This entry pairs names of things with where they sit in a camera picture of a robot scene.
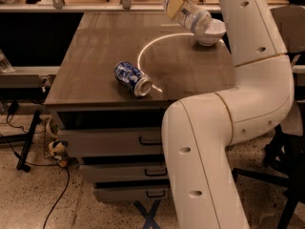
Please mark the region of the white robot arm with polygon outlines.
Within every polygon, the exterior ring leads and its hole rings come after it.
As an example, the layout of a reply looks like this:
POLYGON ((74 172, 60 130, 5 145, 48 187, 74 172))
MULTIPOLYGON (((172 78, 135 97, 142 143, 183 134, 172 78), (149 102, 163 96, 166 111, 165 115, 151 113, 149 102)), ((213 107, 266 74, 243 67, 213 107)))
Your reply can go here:
POLYGON ((266 0, 219 0, 234 64, 230 89, 174 102, 162 143, 180 229, 250 229, 227 146, 268 133, 291 110, 290 59, 266 0))

